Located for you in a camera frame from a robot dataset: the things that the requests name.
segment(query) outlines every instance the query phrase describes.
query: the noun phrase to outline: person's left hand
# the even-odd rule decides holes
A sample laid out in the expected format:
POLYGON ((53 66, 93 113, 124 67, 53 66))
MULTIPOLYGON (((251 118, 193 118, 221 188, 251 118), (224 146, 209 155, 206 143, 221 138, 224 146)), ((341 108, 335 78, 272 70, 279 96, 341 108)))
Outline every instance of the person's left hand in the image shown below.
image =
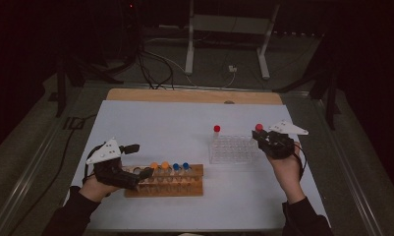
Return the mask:
POLYGON ((119 187, 103 184, 96 179, 95 175, 91 175, 81 187, 80 194, 93 202, 100 203, 106 196, 119 189, 119 187))

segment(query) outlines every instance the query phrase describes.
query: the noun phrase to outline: metal stand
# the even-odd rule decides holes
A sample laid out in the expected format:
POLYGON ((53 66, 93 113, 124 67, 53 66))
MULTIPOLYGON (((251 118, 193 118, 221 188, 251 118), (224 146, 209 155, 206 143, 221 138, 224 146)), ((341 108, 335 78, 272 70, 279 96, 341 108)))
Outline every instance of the metal stand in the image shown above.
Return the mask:
POLYGON ((191 75, 194 66, 194 30, 207 31, 224 31, 224 32, 241 32, 241 33, 255 33, 263 34, 263 45, 257 49, 258 64, 260 66, 261 77, 264 80, 270 78, 269 70, 267 69, 266 59, 264 53, 267 48, 277 13, 279 11, 279 4, 275 4, 273 13, 270 19, 256 19, 256 18, 240 18, 240 17, 223 17, 223 16, 207 16, 194 13, 194 0, 190 0, 190 29, 188 40, 187 61, 185 65, 185 74, 191 75))

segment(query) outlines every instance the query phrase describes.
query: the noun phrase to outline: blue cap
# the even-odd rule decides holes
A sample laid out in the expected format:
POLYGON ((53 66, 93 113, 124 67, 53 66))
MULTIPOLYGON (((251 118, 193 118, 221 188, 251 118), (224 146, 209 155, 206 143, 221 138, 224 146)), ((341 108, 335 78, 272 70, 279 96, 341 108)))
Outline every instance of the blue cap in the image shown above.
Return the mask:
POLYGON ((173 167, 174 170, 179 170, 179 164, 178 163, 173 164, 172 167, 173 167))
POLYGON ((184 166, 185 170, 188 170, 190 168, 190 165, 187 162, 185 162, 182 166, 184 166))

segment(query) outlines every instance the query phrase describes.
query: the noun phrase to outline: person's right hand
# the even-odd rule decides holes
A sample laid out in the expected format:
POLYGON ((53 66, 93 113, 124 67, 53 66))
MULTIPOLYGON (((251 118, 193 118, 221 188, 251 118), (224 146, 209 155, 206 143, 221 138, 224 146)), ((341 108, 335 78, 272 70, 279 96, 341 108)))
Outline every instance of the person's right hand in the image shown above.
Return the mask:
MULTIPOLYGON (((299 156, 300 144, 295 143, 295 154, 299 156)), ((285 192, 289 204, 294 204, 303 200, 306 196, 300 184, 300 163, 294 155, 284 159, 273 159, 267 157, 273 166, 276 179, 280 187, 285 192)))

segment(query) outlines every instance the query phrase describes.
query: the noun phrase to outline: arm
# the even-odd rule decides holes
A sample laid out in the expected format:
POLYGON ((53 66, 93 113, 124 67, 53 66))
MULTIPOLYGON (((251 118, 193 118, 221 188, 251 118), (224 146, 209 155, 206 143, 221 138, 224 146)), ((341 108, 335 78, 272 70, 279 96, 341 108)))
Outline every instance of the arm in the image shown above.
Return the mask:
POLYGON ((71 187, 68 201, 54 212, 42 235, 83 235, 90 215, 108 194, 118 189, 98 182, 94 175, 82 188, 71 187))
MULTIPOLYGON (((295 145, 295 154, 299 155, 299 144, 295 145)), ((298 160, 293 155, 284 159, 267 159, 273 166, 276 179, 288 200, 283 204, 286 217, 283 235, 333 235, 326 218, 315 213, 302 190, 298 160)))

